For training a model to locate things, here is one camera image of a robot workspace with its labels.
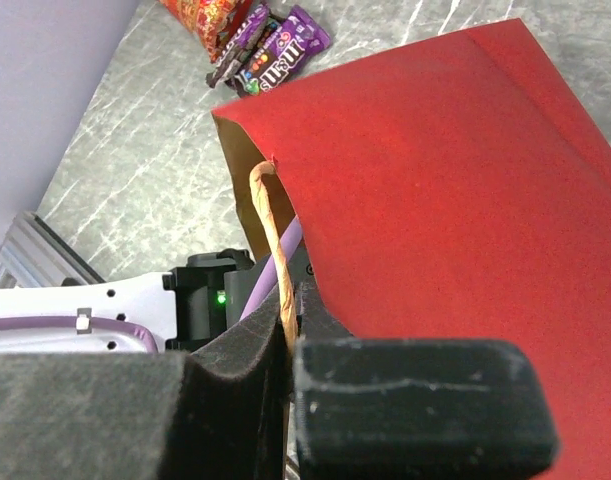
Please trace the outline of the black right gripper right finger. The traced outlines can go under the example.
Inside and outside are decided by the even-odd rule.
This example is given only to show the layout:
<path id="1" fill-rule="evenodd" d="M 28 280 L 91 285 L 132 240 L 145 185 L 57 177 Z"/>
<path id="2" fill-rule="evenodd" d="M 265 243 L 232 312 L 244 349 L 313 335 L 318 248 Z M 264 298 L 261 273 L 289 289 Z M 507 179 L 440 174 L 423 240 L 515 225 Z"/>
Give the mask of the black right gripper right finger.
<path id="1" fill-rule="evenodd" d="M 314 280 L 296 304 L 295 441 L 304 479 L 531 479 L 559 436 L 532 363 L 494 339 L 361 339 Z"/>

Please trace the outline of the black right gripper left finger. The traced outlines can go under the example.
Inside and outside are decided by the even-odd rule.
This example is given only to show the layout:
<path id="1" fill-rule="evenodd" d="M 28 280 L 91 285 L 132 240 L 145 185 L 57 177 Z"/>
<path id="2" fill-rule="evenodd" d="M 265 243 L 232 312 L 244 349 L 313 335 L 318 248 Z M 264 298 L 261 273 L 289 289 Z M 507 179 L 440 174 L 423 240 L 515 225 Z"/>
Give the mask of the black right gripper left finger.
<path id="1" fill-rule="evenodd" d="M 0 479 L 279 479 L 279 297 L 194 353 L 0 355 Z"/>

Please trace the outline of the red paper bag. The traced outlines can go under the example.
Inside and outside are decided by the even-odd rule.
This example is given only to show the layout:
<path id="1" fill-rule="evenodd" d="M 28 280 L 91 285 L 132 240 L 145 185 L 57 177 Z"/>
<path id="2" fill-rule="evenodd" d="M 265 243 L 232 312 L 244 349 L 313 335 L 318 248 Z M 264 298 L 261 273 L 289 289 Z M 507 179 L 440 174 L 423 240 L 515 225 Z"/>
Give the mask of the red paper bag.
<path id="1" fill-rule="evenodd" d="M 268 161 L 325 306 L 362 337 L 496 337 L 532 360 L 553 479 L 611 479 L 611 147 L 525 24 L 391 49 L 213 111 L 240 222 Z"/>

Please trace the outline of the purple candy packet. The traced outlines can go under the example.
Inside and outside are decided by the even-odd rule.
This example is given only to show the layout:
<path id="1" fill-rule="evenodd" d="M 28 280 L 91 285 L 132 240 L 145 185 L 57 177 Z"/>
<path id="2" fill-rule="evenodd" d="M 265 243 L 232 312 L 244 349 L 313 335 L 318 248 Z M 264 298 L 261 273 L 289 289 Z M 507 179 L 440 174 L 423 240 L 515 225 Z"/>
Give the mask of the purple candy packet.
<path id="1" fill-rule="evenodd" d="M 210 88 L 233 78 L 247 62 L 265 30 L 269 13 L 269 6 L 261 2 L 247 16 L 218 57 L 215 69 L 206 75 L 206 84 Z"/>

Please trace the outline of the purple M&M's packet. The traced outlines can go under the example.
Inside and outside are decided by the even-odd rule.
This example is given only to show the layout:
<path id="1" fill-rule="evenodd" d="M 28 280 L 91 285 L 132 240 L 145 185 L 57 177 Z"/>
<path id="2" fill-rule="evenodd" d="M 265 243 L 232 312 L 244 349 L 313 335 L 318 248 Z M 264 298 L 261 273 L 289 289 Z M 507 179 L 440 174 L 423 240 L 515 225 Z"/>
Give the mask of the purple M&M's packet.
<path id="1" fill-rule="evenodd" d="M 315 55 L 331 45 L 331 37 L 301 6 L 291 8 L 281 25 L 233 76 L 240 97 L 256 96 L 285 83 Z"/>

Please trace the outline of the red cookie snack bag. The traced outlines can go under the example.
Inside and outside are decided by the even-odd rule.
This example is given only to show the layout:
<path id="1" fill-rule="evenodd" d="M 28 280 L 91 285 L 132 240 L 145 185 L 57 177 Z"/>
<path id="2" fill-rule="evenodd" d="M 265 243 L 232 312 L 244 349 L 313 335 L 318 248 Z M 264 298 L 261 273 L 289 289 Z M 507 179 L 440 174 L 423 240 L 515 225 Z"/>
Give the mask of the red cookie snack bag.
<path id="1" fill-rule="evenodd" d="M 249 14 L 252 0 L 160 0 L 215 63 Z"/>

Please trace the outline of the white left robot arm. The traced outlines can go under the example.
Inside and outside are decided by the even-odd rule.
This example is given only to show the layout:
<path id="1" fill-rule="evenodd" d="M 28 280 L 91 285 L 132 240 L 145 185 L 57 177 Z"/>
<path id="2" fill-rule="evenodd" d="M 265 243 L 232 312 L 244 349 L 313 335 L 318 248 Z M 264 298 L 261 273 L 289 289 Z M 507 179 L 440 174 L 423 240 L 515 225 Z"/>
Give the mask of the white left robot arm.
<path id="1" fill-rule="evenodd" d="M 195 351 L 266 297 L 266 263 L 227 249 L 121 281 L 0 289 L 0 354 Z"/>

